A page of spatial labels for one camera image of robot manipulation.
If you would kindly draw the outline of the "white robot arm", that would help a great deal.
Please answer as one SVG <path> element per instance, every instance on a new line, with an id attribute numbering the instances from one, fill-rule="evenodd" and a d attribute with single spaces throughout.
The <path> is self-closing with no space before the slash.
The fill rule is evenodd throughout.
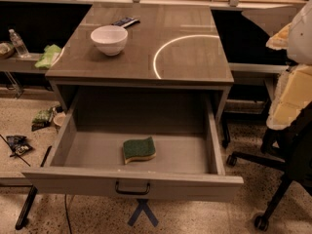
<path id="1" fill-rule="evenodd" d="M 287 57 L 295 62 L 278 79 L 266 121 L 269 129 L 283 130 L 312 101 L 312 0 L 292 22 L 270 37 L 266 46 L 286 50 Z"/>

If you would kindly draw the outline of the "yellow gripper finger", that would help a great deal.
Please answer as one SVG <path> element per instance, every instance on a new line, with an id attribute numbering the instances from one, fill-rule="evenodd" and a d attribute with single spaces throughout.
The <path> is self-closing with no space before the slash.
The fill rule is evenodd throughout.
<path id="1" fill-rule="evenodd" d="M 279 32 L 269 38 L 266 46 L 272 50 L 285 50 L 289 45 L 290 24 L 285 25 Z"/>
<path id="2" fill-rule="evenodd" d="M 312 101 L 312 66 L 289 67 L 279 76 L 266 125 L 271 130 L 289 127 Z"/>

